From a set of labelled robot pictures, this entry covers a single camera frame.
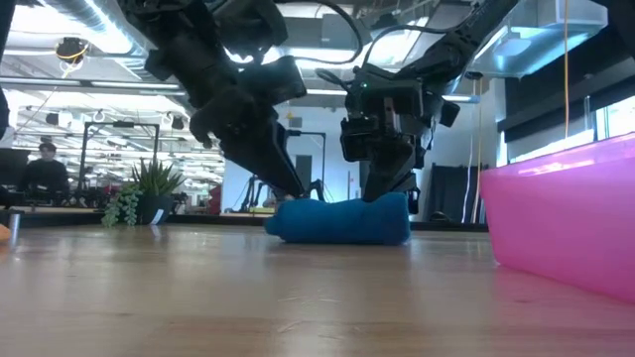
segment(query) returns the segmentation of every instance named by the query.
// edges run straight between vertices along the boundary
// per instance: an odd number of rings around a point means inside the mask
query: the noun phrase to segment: pink plastic container
[[[496,260],[635,302],[635,134],[483,173]]]

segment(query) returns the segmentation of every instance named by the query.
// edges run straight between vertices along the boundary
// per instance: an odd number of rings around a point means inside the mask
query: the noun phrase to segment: blue cloth
[[[410,238],[408,200],[388,193],[374,202],[284,202],[265,223],[268,234],[287,243],[401,245]]]

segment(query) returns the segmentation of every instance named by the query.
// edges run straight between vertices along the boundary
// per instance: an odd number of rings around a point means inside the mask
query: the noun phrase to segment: wooden table
[[[481,234],[73,227],[23,230],[0,257],[2,357],[635,355],[634,305],[497,268]]]

